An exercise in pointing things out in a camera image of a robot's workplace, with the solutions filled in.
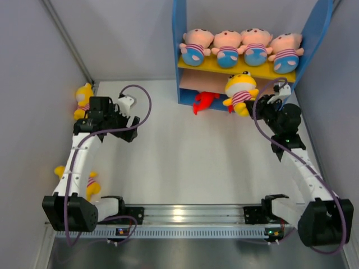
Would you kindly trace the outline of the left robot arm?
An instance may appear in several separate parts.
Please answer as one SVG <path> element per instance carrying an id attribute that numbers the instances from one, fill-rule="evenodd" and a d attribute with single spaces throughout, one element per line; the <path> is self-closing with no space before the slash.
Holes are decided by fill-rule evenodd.
<path id="1" fill-rule="evenodd" d="M 105 136 L 113 130 L 115 137 L 126 142 L 137 137 L 139 117 L 134 117 L 130 127 L 127 125 L 135 103 L 134 97 L 124 94 L 116 103 L 110 97 L 90 97 L 84 118 L 73 126 L 71 151 L 60 181 L 53 194 L 42 201 L 54 230 L 92 232 L 102 221 L 125 221 L 127 211 L 122 197 L 104 196 L 90 202 L 86 191 L 95 154 Z"/>

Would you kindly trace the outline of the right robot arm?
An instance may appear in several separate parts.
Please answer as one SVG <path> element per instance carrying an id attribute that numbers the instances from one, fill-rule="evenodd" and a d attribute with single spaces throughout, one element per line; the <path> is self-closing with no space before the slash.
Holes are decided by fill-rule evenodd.
<path id="1" fill-rule="evenodd" d="M 292 225 L 307 247 L 342 247 L 350 240 L 354 206 L 329 189 L 310 161 L 298 134 L 301 109 L 295 104 L 282 105 L 279 100 L 270 103 L 270 98 L 264 95 L 245 104 L 250 117 L 263 120 L 273 132 L 271 149 L 297 184 L 304 203 L 299 205 L 286 194 L 270 194 L 262 200 L 261 214 L 267 222 L 282 219 Z"/>

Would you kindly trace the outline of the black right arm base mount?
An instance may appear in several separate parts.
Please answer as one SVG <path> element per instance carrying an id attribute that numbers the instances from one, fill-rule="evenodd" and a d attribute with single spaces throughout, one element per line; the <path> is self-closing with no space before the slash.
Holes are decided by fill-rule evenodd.
<path id="1" fill-rule="evenodd" d="M 256 224 L 280 224 L 281 221 L 284 224 L 288 224 L 285 220 L 280 217 L 275 216 L 272 213 L 272 200 L 278 198 L 289 198 L 285 194 L 270 194 L 265 196 L 261 200 L 259 206 L 245 206 L 243 208 L 245 216 L 245 224 L 247 225 L 256 225 Z"/>

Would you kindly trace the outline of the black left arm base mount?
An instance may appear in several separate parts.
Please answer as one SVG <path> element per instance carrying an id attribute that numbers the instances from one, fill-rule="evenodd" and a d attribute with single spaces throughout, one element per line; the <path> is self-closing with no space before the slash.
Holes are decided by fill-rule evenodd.
<path id="1" fill-rule="evenodd" d="M 103 196 L 94 203 L 98 210 L 98 224 L 128 225 L 134 224 L 134 218 L 139 225 L 144 219 L 144 208 L 125 204 L 121 196 Z"/>

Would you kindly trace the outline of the boy doll striped shirt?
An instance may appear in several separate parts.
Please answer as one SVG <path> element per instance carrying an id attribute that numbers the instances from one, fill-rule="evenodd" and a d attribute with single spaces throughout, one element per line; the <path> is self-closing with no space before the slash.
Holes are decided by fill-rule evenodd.
<path id="1" fill-rule="evenodd" d="M 250 28 L 241 32 L 240 49 L 247 65 L 257 67 L 267 61 L 273 49 L 269 46 L 273 35 L 259 28 Z"/>

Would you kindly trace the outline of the red shark plush toy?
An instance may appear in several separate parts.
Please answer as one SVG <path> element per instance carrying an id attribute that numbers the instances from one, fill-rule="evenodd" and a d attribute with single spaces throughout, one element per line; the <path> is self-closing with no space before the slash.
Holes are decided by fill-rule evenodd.
<path id="1" fill-rule="evenodd" d="M 209 108 L 215 99 L 219 99 L 220 95 L 214 92 L 203 91 L 195 96 L 193 103 L 193 113 L 198 114 L 199 111 Z"/>

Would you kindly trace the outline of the yellow duck plush striped shirt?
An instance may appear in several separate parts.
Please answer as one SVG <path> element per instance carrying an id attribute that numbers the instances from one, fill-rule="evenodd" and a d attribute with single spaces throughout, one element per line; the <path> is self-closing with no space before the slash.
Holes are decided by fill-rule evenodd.
<path id="1" fill-rule="evenodd" d="M 257 83 L 249 71 L 231 75 L 224 88 L 227 98 L 223 101 L 223 105 L 226 107 L 232 105 L 234 112 L 239 116 L 249 116 L 245 101 L 256 99 L 259 94 L 256 87 Z"/>

